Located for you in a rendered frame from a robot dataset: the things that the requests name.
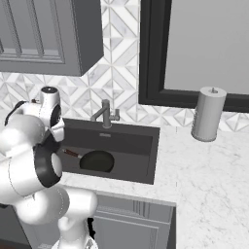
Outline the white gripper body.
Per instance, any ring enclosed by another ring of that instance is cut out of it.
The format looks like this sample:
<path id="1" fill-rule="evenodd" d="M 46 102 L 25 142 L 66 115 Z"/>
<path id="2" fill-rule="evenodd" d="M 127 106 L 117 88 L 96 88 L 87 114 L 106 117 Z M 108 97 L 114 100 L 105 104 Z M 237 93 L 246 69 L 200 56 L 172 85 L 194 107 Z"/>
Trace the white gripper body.
<path id="1" fill-rule="evenodd" d="M 63 119 L 51 128 L 51 134 L 56 142 L 61 142 L 64 139 L 64 127 L 65 123 Z"/>

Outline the dark frying pan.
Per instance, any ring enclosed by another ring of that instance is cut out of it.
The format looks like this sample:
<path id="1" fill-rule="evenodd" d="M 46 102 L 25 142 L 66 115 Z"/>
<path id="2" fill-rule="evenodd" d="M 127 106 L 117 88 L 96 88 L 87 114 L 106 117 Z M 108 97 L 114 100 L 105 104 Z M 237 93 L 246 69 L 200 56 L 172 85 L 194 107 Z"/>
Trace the dark frying pan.
<path id="1" fill-rule="evenodd" d="M 72 157 L 79 158 L 80 168 L 85 170 L 109 173 L 115 165 L 114 157 L 106 151 L 94 150 L 87 152 L 83 156 L 68 149 L 63 149 L 62 152 Z"/>

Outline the dark grey sink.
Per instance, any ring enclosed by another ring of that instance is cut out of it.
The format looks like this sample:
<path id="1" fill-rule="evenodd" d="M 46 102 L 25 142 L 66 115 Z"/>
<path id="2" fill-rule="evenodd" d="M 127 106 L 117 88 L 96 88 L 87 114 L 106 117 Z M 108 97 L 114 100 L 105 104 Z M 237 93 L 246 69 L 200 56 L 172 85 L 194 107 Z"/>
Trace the dark grey sink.
<path id="1" fill-rule="evenodd" d="M 129 182 L 154 184 L 160 129 L 158 127 L 112 124 L 104 128 L 101 122 L 65 119 L 64 140 L 57 154 L 63 171 Z M 80 156 L 103 150 L 114 159 L 110 172 L 80 168 L 80 159 L 65 154 L 68 149 Z"/>

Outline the grey metal tap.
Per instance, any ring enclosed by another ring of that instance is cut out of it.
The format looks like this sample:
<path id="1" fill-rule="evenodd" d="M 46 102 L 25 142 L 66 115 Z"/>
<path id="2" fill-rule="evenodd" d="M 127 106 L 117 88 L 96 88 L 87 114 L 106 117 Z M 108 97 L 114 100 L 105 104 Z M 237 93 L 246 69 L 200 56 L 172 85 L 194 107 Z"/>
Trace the grey metal tap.
<path id="1" fill-rule="evenodd" d="M 100 116 L 103 116 L 103 127 L 110 128 L 112 121 L 118 121 L 120 119 L 120 110 L 116 109 L 115 114 L 110 112 L 110 101 L 108 99 L 102 100 L 102 107 L 90 117 L 92 122 L 95 122 Z"/>

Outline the grey base cupboard door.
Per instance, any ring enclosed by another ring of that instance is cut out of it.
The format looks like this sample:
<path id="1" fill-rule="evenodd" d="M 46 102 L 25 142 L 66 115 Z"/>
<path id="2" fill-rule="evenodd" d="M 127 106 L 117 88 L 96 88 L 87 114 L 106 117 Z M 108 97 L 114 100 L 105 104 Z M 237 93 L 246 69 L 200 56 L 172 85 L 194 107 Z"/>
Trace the grey base cupboard door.
<path id="1" fill-rule="evenodd" d="M 97 198 L 92 229 L 99 249 L 177 249 L 175 206 L 147 198 Z"/>

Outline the grey paper towel roll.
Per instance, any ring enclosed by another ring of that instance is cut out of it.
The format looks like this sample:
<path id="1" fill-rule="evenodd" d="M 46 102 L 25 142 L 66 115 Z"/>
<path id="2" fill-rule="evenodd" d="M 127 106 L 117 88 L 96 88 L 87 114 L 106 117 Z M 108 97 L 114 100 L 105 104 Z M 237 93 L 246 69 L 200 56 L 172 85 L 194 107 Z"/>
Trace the grey paper towel roll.
<path id="1" fill-rule="evenodd" d="M 201 142 L 212 142 L 224 109 L 227 92 L 215 87 L 204 87 L 199 91 L 191 135 Z"/>

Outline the black framed window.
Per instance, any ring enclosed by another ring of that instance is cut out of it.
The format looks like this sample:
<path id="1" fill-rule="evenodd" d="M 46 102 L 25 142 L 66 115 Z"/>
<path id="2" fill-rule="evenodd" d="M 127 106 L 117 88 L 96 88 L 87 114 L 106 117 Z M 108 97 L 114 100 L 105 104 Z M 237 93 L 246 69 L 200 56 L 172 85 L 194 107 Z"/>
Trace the black framed window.
<path id="1" fill-rule="evenodd" d="M 203 87 L 249 113 L 249 0 L 141 0 L 138 102 L 195 108 Z"/>

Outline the grey wall cupboard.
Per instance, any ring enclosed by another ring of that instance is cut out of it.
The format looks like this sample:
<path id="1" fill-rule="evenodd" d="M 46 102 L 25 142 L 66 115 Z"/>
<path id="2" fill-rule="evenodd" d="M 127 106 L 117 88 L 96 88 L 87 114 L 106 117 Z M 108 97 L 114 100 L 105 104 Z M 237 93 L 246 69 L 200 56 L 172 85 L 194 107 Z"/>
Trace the grey wall cupboard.
<path id="1" fill-rule="evenodd" d="M 0 0 L 0 72 L 82 76 L 103 55 L 100 0 Z"/>

